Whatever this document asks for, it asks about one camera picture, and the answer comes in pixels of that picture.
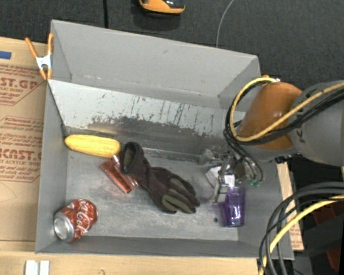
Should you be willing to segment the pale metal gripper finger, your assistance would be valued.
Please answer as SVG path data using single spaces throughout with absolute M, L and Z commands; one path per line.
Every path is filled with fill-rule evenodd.
M 235 176 L 234 174 L 220 174 L 217 177 L 217 181 L 215 183 L 213 195 L 213 203 L 222 203 L 225 201 L 225 196 L 227 195 L 227 191 L 235 186 Z
M 205 177 L 208 180 L 209 184 L 211 184 L 211 186 L 216 186 L 219 183 L 220 170 L 220 166 L 214 166 L 205 173 Z

